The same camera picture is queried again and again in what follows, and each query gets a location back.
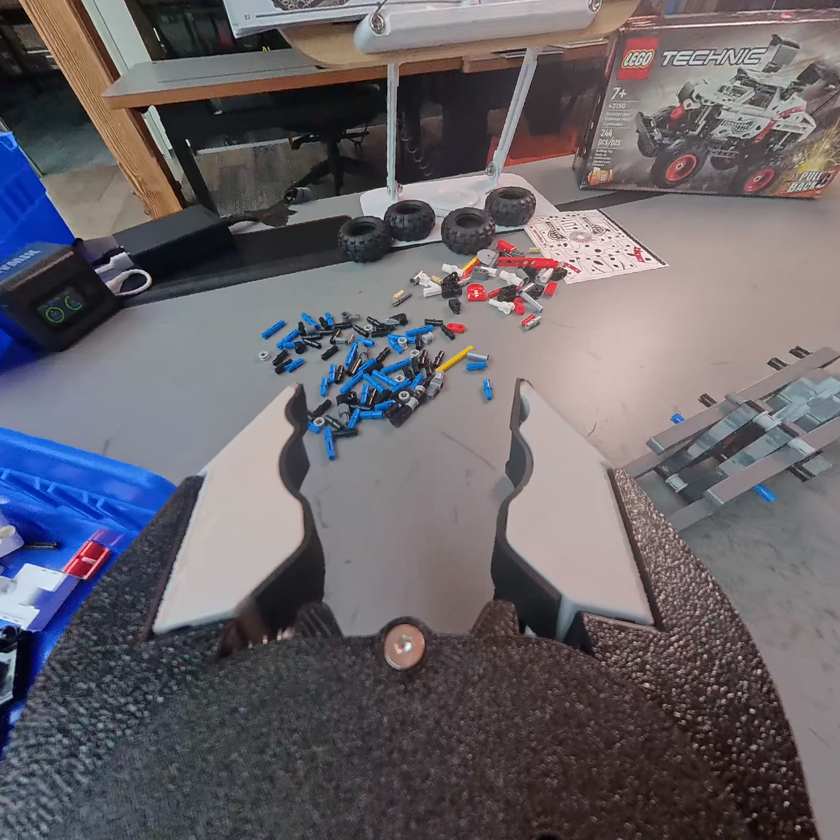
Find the building instruction booklet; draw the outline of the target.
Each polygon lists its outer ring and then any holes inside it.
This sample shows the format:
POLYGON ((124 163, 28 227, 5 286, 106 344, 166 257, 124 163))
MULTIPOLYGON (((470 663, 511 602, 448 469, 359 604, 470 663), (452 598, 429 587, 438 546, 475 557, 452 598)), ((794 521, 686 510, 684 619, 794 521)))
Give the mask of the building instruction booklet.
POLYGON ((389 24, 399 14, 430 18, 432 26, 523 20, 537 33, 584 28, 602 2, 587 1, 224 1, 228 22, 239 37, 293 25, 359 23, 378 14, 389 24))

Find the black power unit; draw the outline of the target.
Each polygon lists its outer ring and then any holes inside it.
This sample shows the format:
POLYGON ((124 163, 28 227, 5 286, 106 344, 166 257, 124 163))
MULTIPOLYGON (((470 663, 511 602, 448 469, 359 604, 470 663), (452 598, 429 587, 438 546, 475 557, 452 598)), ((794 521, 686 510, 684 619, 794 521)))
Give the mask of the black power unit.
POLYGON ((33 243, 2 259, 2 333, 22 347, 64 351, 120 309, 119 299, 72 246, 33 243))

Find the blue plastic bin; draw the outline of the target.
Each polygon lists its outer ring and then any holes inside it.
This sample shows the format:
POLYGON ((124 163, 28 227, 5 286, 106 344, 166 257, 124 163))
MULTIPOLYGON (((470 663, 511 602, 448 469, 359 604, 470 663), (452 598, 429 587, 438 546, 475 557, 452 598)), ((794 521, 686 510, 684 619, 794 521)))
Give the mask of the blue plastic bin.
POLYGON ((14 135, 1 134, 1 258, 41 239, 58 220, 42 181, 14 135))
MULTIPOLYGON (((110 522, 133 532, 118 559, 174 490, 171 482, 146 469, 11 429, 1 430, 1 526, 2 506, 110 522)), ((20 706, 2 707, 3 752, 32 687, 20 706)))

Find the pile of red white bricks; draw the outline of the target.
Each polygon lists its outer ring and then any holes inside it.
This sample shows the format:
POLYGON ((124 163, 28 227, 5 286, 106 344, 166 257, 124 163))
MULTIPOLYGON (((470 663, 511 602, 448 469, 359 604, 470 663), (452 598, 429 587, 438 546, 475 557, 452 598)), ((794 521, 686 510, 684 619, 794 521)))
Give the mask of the pile of red white bricks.
POLYGON ((462 266, 444 263, 436 271, 415 271, 393 302, 398 306, 418 291, 424 298, 446 300, 457 316, 467 303, 486 303, 500 315, 518 317, 520 330, 529 332, 541 324, 544 305, 560 286, 583 278, 583 266, 571 257, 550 256, 536 247, 523 250, 500 239, 462 266))

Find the white sticker sheet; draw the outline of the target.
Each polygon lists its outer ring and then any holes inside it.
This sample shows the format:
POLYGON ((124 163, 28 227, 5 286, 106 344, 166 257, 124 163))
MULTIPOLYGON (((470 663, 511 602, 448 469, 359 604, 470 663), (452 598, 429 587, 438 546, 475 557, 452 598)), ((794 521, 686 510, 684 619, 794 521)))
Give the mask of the white sticker sheet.
POLYGON ((523 230, 543 257, 566 269, 567 285, 669 266, 599 209, 535 216, 523 230))

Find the black toy tyre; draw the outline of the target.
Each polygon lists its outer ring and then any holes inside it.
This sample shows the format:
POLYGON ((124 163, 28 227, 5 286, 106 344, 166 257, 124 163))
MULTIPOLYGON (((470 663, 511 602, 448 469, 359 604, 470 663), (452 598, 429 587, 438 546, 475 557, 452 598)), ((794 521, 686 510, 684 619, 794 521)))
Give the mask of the black toy tyre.
POLYGON ((457 208, 443 219, 440 237, 446 247, 463 256, 475 256, 488 249, 496 234, 496 224, 485 211, 475 207, 457 208))
POLYGON ((339 249, 348 261, 372 263, 386 256, 392 248, 392 231, 378 217, 361 216, 346 221, 339 229, 339 249))
POLYGON ((415 243, 427 239, 433 233, 436 213, 425 201, 406 199, 386 209, 384 223, 393 242, 415 243))
POLYGON ((499 228, 522 227, 530 221, 537 208, 536 196, 528 188, 505 185, 488 193, 485 212, 499 228))

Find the pile of blue black pins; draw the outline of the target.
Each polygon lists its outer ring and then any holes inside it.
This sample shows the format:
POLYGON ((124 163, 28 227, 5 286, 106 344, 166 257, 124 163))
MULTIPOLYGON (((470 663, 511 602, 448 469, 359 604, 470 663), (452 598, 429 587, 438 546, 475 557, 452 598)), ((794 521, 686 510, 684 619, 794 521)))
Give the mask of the pile of blue black pins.
POLYGON ((447 373, 459 366, 481 373, 489 363, 489 356, 473 346, 458 352, 432 346, 436 338, 461 336, 464 324, 427 318, 412 326, 403 311, 389 318, 303 312, 296 327, 285 331, 286 326, 280 320, 261 333, 262 340, 277 342, 258 358, 288 377, 301 373, 307 362, 321 363, 318 400, 308 409, 307 428, 320 438, 330 463, 338 457, 338 442, 358 437, 363 424, 401 427, 441 393, 447 373))

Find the black power adapter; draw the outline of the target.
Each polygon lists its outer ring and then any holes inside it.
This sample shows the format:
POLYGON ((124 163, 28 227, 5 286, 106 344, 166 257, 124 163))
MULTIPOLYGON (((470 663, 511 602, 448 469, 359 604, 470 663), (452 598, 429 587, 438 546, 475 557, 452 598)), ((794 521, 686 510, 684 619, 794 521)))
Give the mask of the black power adapter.
POLYGON ((235 248, 229 225, 203 205, 126 228, 112 235, 134 266, 153 280, 168 277, 235 248))

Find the toy truck cardboard box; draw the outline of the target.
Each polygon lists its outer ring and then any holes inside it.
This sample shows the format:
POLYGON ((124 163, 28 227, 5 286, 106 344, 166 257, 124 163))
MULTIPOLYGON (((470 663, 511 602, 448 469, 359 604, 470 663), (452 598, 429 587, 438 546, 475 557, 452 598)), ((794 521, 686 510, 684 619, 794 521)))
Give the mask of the toy truck cardboard box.
POLYGON ((813 199, 838 178, 838 8, 636 17, 612 38, 582 190, 813 199))

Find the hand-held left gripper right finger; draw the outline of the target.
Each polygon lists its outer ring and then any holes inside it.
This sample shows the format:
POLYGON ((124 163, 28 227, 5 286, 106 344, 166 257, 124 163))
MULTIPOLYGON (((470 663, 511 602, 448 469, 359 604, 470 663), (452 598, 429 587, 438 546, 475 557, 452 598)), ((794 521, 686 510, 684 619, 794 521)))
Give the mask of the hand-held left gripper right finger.
POLYGON ((607 457, 517 379, 490 576, 536 637, 566 642, 580 615, 654 627, 607 457))

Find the wooden table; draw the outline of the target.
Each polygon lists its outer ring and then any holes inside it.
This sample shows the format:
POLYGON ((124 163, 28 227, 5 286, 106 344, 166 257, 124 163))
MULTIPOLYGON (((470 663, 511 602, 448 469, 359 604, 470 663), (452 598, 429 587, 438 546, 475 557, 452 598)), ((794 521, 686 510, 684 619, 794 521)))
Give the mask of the wooden table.
POLYGON ((151 61, 123 73, 83 2, 21 2, 30 22, 111 151, 145 212, 154 219, 185 206, 182 189, 140 113, 147 108, 215 98, 324 87, 385 78, 386 63, 401 77, 443 71, 507 70, 521 63, 508 49, 532 44, 516 38, 450 48, 410 50, 402 56, 355 55, 348 24, 312 24, 284 34, 291 49, 151 61))

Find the grey desk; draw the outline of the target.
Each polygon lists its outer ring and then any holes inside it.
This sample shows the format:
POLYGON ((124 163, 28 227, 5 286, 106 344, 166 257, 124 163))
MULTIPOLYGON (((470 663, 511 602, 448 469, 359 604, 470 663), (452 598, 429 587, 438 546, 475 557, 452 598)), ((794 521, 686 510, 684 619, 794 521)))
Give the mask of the grey desk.
MULTIPOLYGON (((490 554, 510 447, 513 386, 532 383, 616 466, 647 452, 675 413, 770 373, 797 345, 838 349, 838 184, 809 202, 590 194, 666 263, 561 286, 542 322, 464 306, 447 355, 489 355, 494 398, 461 366, 403 428, 366 424, 326 459, 308 436, 309 499, 342 630, 415 616, 463 632, 491 598, 490 554)), ((179 484, 289 382, 320 402, 314 353, 276 375, 261 333, 302 312, 382 318, 417 270, 454 259, 428 246, 370 266, 328 266, 126 308, 68 351, 2 374, 2 427, 86 449, 179 484)), ((799 745, 821 838, 838 838, 838 456, 802 483, 771 482, 683 532, 748 625, 799 745)))

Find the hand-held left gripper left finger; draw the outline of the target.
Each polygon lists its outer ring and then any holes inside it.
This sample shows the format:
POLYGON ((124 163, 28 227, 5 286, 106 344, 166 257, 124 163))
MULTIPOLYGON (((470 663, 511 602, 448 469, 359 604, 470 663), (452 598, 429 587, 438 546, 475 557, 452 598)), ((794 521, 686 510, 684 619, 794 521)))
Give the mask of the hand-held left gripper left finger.
POLYGON ((324 597, 326 560, 301 487, 308 405, 292 383, 190 478, 151 634, 216 622, 240 637, 278 637, 324 597))

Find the grey toy brick chassis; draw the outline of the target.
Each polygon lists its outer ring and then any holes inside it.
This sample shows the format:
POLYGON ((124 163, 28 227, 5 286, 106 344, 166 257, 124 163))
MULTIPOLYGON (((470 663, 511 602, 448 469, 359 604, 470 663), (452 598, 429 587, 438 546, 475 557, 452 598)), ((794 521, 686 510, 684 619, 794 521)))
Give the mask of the grey toy brick chassis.
POLYGON ((773 501, 767 483, 784 472, 807 482, 832 467, 824 450, 839 438, 839 352, 789 354, 793 362, 772 358, 770 375, 718 402, 701 395, 701 412, 673 415, 648 454, 623 467, 635 479, 656 474, 675 494, 680 506, 667 516, 675 530, 750 491, 773 501))

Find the white and wooden book stand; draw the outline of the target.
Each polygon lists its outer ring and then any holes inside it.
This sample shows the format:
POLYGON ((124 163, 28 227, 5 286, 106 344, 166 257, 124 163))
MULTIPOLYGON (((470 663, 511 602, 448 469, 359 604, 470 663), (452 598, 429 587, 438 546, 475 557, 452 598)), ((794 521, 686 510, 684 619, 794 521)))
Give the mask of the white and wooden book stand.
POLYGON ((639 2, 502 1, 378 2, 360 17, 338 10, 299 12, 280 32, 292 47, 327 68, 386 66, 386 187, 362 195, 364 215, 383 217, 398 200, 416 198, 441 217, 457 207, 484 205, 503 180, 540 52, 548 47, 599 43, 634 14, 639 2), (497 149, 483 175, 399 185, 396 180, 397 92, 402 65, 421 60, 474 58, 524 49, 497 149))

